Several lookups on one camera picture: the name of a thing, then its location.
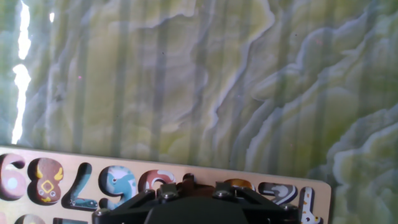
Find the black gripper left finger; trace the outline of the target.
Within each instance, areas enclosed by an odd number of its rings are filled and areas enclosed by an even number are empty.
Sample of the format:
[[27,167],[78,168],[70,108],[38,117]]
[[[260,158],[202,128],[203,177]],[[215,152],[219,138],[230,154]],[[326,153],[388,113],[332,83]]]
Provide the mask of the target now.
[[113,210],[101,208],[95,211],[92,224],[144,223],[153,208],[176,199],[179,199],[177,184],[163,184],[157,190],[138,193]]

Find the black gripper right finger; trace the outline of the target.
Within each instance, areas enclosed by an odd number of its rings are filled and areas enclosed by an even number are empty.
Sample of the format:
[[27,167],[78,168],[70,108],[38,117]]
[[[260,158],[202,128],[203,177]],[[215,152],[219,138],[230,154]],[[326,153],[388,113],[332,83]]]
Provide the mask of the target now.
[[299,210],[294,205],[277,205],[248,187],[217,182],[213,199],[224,202],[228,216],[237,223],[297,224]]

